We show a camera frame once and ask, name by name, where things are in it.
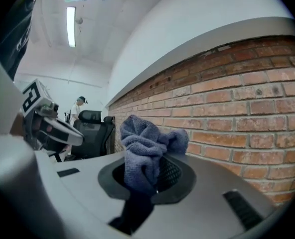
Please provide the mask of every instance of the chair backrest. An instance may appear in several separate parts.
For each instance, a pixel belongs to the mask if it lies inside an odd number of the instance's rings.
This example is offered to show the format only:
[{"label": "chair backrest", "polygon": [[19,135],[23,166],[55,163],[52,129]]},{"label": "chair backrest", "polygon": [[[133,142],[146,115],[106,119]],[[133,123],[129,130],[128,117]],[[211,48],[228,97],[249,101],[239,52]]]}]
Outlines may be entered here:
[{"label": "chair backrest", "polygon": [[103,119],[103,123],[107,127],[107,132],[104,136],[103,145],[101,146],[101,156],[107,155],[107,140],[109,139],[115,125],[114,125],[115,117],[105,117]]},{"label": "chair backrest", "polygon": [[84,135],[81,146],[73,146],[71,154],[76,158],[92,158],[107,154],[106,142],[114,128],[114,117],[101,122],[100,111],[82,111],[73,126]]}]

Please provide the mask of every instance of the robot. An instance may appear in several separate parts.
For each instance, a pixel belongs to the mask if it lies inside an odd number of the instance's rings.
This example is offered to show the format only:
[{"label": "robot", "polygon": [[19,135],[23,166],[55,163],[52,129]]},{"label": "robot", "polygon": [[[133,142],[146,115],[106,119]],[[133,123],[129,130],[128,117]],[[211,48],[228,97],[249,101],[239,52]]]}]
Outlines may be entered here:
[{"label": "robot", "polygon": [[[39,238],[257,238],[285,210],[226,168],[175,153],[162,158],[152,198],[124,186],[123,152],[53,164],[41,147],[59,152],[83,136],[56,118],[45,87],[20,93],[0,64],[0,101],[0,192]],[[9,135],[20,107],[26,141]]]}]

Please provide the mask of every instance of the black cloth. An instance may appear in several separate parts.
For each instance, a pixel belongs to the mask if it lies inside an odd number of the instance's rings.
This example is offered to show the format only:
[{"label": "black cloth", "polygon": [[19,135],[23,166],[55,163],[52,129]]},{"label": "black cloth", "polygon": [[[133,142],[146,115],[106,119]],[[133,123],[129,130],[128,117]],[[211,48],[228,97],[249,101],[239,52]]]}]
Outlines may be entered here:
[{"label": "black cloth", "polygon": [[19,0],[0,25],[0,62],[14,80],[29,40],[34,0]]}]

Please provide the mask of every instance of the black slot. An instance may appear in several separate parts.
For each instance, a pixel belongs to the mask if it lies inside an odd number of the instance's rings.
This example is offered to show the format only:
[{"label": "black slot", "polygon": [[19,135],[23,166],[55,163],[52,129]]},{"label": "black slot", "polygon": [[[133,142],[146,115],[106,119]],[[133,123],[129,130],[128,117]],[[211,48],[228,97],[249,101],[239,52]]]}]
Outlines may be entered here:
[{"label": "black slot", "polygon": [[154,205],[150,197],[131,191],[131,196],[125,202],[122,214],[109,222],[109,225],[131,236],[150,216],[153,209]]},{"label": "black slot", "polygon": [[65,177],[65,176],[68,176],[68,175],[71,175],[74,173],[78,173],[78,172],[80,172],[80,171],[77,168],[71,168],[68,170],[63,170],[63,171],[57,172],[57,174],[61,178],[61,177]]},{"label": "black slot", "polygon": [[237,190],[226,192],[223,196],[246,230],[255,227],[263,220]]}]

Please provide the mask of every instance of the red brick wall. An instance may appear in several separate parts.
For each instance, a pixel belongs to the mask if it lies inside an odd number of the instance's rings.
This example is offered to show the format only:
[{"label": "red brick wall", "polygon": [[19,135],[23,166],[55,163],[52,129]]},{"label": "red brick wall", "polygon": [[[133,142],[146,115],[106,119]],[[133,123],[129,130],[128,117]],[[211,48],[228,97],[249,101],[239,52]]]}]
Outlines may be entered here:
[{"label": "red brick wall", "polygon": [[214,48],[164,70],[110,106],[119,128],[135,114],[184,128],[188,154],[242,176],[276,204],[295,195],[295,38]]}]

